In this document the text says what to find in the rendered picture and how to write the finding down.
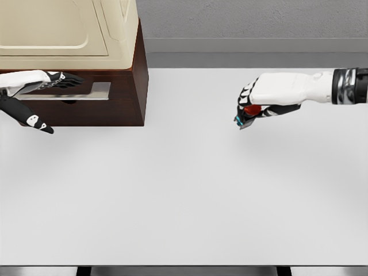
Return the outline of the brown drawer with metal handle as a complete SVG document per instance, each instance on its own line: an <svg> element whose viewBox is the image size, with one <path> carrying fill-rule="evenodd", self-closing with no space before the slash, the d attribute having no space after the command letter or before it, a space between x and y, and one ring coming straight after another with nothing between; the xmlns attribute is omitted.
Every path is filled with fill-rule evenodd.
<svg viewBox="0 0 368 276"><path fill-rule="evenodd" d="M128 97L109 100L39 100L20 97L46 124L53 127L141 127L145 121L148 84L130 81Z"/></svg>

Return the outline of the red button switch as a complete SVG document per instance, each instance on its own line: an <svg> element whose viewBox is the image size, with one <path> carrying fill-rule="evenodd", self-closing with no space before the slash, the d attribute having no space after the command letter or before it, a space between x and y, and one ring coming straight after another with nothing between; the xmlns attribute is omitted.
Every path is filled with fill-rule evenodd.
<svg viewBox="0 0 368 276"><path fill-rule="evenodd" d="M261 110L262 107L260 105L249 105L245 107L238 106L234 122L240 130L245 129L251 126Z"/></svg>

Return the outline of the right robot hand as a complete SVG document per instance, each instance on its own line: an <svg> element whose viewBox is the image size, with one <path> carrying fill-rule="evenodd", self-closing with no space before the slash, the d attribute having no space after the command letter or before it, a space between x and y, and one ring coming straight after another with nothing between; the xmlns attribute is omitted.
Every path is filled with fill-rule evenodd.
<svg viewBox="0 0 368 276"><path fill-rule="evenodd" d="M305 101L306 80L307 75L301 73L264 73L243 87L237 106L260 105L262 110L257 118L295 112Z"/></svg>

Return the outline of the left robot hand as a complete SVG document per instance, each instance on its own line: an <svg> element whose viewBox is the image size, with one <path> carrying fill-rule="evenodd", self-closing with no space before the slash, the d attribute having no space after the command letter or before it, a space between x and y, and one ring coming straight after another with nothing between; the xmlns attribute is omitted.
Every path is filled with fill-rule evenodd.
<svg viewBox="0 0 368 276"><path fill-rule="evenodd" d="M79 76L59 71L30 70L0 74L0 111L28 127L53 134L54 130L15 96L52 87L67 89L83 82L84 79Z"/></svg>

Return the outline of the cream and brown cabinet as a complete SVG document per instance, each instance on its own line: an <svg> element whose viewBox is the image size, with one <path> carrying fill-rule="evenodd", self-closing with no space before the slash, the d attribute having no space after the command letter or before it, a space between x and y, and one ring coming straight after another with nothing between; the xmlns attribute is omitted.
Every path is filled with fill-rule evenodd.
<svg viewBox="0 0 368 276"><path fill-rule="evenodd" d="M0 74L61 71L84 82L18 99L128 97L130 81L149 81L136 0L0 0Z"/></svg>

